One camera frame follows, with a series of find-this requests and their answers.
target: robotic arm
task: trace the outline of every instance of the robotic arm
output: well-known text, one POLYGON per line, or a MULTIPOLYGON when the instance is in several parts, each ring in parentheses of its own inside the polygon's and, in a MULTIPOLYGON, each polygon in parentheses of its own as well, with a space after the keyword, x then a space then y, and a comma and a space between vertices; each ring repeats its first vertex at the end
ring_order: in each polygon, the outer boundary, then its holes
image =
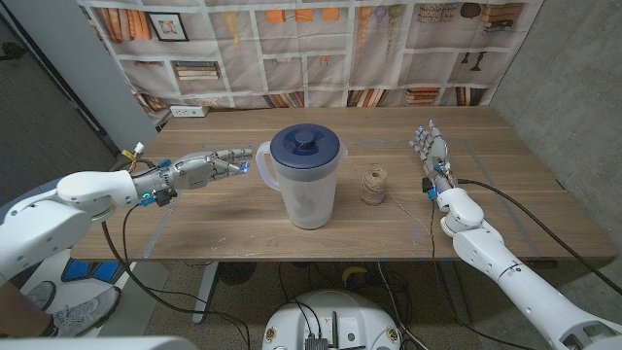
POLYGON ((28 197, 7 213, 0 226, 0 286, 76 244, 117 206, 166 205, 177 196, 176 190, 199 189, 247 173, 249 163, 240 161, 252 157, 250 149, 198 152, 137 173, 85 171, 64 177, 56 189, 28 197))
POLYGON ((432 121, 430 128, 428 132, 420 126, 410 145, 424 163, 424 190, 447 213, 440 224, 453 238, 458 256, 495 281, 551 348, 621 348, 622 326, 578 308, 505 247, 481 207, 458 188, 447 144, 432 121))

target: twine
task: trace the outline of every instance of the twine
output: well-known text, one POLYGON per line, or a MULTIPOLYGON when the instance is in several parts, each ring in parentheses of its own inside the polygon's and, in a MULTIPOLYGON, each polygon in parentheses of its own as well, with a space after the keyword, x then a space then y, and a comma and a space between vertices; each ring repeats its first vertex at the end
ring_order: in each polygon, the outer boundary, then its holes
POLYGON ((370 168, 363 175, 361 199, 369 205, 382 202, 387 191, 387 172, 381 168, 370 168))

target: fabric backdrop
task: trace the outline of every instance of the fabric backdrop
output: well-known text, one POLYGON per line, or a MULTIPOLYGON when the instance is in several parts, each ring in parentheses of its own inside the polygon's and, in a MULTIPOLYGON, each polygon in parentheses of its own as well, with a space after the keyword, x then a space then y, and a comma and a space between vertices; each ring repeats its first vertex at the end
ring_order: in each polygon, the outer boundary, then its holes
POLYGON ((487 105, 543 0, 78 0, 154 124, 172 105, 487 105))

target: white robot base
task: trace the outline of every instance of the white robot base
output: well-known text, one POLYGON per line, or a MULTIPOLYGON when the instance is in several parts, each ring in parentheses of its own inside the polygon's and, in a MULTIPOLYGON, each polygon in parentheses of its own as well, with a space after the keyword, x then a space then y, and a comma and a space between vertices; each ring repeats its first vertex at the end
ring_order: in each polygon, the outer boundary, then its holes
POLYGON ((398 350, 401 345, 401 335, 391 316, 364 297, 347 291, 322 290, 295 300, 300 307, 294 301, 288 303, 268 321, 262 350, 305 350, 305 342, 313 344, 307 348, 314 350, 398 350), (315 311, 317 320, 302 304, 315 311), (324 340, 319 339, 318 322, 324 340))

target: shoe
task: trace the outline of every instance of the shoe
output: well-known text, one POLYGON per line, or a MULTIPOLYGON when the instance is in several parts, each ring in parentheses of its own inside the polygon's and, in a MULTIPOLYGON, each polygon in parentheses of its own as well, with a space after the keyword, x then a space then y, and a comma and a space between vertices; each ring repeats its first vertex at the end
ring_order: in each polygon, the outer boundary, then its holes
POLYGON ((121 290, 111 287, 97 297, 74 307, 67 307, 52 315, 58 328, 56 336, 79 336, 97 328, 115 312, 121 299, 121 290))
POLYGON ((37 287, 33 288, 32 291, 28 292, 26 298, 36 308, 46 311, 55 296, 56 285, 50 281, 43 281, 39 283, 37 287))

